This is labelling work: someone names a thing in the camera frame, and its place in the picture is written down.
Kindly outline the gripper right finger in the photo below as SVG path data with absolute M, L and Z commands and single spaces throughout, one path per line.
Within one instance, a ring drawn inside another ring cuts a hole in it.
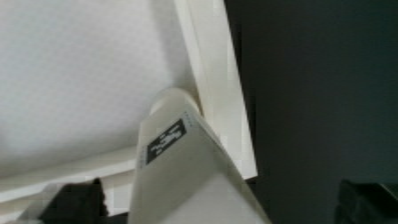
M 339 183 L 334 224 L 398 224 L 398 183 Z

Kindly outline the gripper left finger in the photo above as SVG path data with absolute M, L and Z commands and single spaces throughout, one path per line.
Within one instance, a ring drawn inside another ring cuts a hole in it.
M 101 180 L 65 184 L 39 215 L 44 224 L 106 224 Z

